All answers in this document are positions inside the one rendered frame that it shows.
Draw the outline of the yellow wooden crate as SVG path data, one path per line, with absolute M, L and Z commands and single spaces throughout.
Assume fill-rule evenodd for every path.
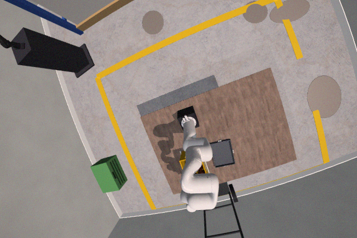
M 183 151 L 183 152 L 181 153 L 181 157 L 180 157 L 180 160 L 179 160 L 179 161 L 180 161 L 180 165 L 181 165 L 181 167 L 182 167 L 182 169 L 183 169 L 183 168 L 184 168 L 184 165 L 185 165 L 185 163 L 186 163 L 185 151 Z M 205 170 L 205 173 L 208 172 L 205 162 L 204 162 L 204 163 L 202 162 L 202 165 L 203 165 L 203 169 Z M 202 170 L 203 170 L 203 169 L 202 169 Z

